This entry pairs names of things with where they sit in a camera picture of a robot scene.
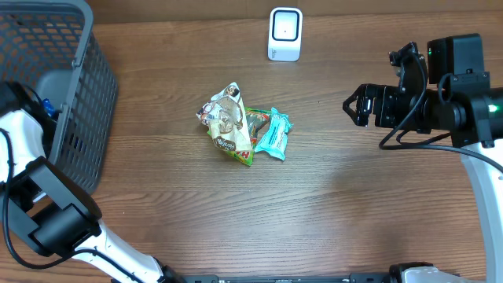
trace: candy wrapper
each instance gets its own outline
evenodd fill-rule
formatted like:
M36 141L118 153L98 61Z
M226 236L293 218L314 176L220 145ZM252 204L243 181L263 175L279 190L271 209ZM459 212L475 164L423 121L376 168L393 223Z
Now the candy wrapper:
M255 152L266 151L271 156L285 160L285 150L288 142L287 133L293 124L288 115L280 114L274 107L271 109L269 130L264 134L255 148Z
M210 129L216 147L226 151L252 151L243 98L236 83L231 83L197 112L200 122Z
M248 123L248 133L250 134L250 142L251 147L255 149L257 146L259 130L266 126L269 123L270 111L266 110L258 110L253 108L244 108L246 111L246 121ZM253 163L253 156L255 155L255 151L244 151L244 152L232 152L226 151L228 155L236 158L240 162L251 166Z

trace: crumpled plastic bag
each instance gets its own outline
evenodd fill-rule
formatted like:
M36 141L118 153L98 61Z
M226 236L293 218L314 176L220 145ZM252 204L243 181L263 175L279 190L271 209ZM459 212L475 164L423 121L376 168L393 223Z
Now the crumpled plastic bag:
M196 116L209 127L211 138L219 149L230 152L253 150L243 98L236 83L211 97Z

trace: teal wrapper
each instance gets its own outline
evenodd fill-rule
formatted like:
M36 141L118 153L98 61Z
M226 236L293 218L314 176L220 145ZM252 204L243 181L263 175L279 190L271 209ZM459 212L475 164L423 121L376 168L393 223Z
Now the teal wrapper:
M265 151L273 157L285 160L285 150L288 143L287 133L293 127L293 124L288 120L287 114L279 113L274 107L270 111L269 130L257 144L255 152Z

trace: white device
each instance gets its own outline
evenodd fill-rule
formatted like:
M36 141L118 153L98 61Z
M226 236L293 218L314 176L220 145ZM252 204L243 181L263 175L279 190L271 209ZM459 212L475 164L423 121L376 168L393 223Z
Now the white device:
M267 56L272 61L297 61L300 57L303 15L297 8L277 7L270 13Z

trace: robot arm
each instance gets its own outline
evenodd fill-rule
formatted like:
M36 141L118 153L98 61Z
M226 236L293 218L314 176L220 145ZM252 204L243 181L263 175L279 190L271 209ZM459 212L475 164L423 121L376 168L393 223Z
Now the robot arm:
M468 39L472 44L471 49L473 44L477 47L477 36L470 35ZM451 40L453 44L447 45L459 48L457 40ZM410 56L420 59L410 60ZM424 74L425 64L415 43L397 53L390 53L390 59L391 64L400 67L398 87L362 85L343 105L344 111L358 126L366 126L373 110L378 127L395 128L405 120L407 123L403 129L416 130L422 134L429 134L431 129L448 130L456 148L471 150L503 164L503 116L494 111L499 108L498 105L503 105L503 90L488 89L489 76L483 71L483 66L481 70L480 64L475 64L467 69L466 74L457 75L457 79L450 77L446 88L448 99L442 102L433 90L425 92L427 99L418 97L421 86L426 82L417 82L417 77L422 72ZM435 60L430 58L429 63L435 63ZM453 69L452 73L459 73L457 64ZM430 82L432 74L437 72L430 72ZM357 102L356 110L349 108L352 101ZM413 118L407 121L413 104L420 107L414 108L416 112ZM101 211L92 198L46 160L42 136L47 128L48 131L51 129L41 120L43 118L40 115L33 116L23 109L0 112L0 127L9 132L15 145L15 177L9 183L12 193L6 196L4 191L0 192L0 209L3 210L4 199L9 204L9 228L40 255L56 253L64 259L72 257L85 261L117 281L185 283L186 279L153 257L136 251L110 231L101 220ZM6 142L0 141L0 166L4 166L0 167L0 182L7 180L6 148ZM404 144L404 149L412 148L414 145ZM503 172L472 156L463 156L462 161L472 182L479 209L486 249L487 281L500 282L503 281ZM53 203L30 217L27 212L32 208L33 199L40 193L50 197ZM352 274L349 278L337 278L333 282L475 282L445 274L424 263L392 266L389 274L378 274L373 278L369 276ZM217 277L211 277L209 282L215 279L218 280Z
M462 154L479 211L486 279L503 282L503 89L490 88L480 36L429 42L429 74L414 42L389 55L400 78L398 86L361 85L343 103L343 110L357 126L366 127L369 116L375 114L376 127L393 129L380 143L382 149L434 149ZM430 83L438 83L439 90L426 89L426 75ZM351 109L355 101L356 108ZM400 140L408 131L430 134L434 129L449 131L453 147L431 145L438 137L415 144ZM404 130L397 137L399 145L384 145L398 130ZM395 272L394 277L401 283L469 282L430 266L408 266Z

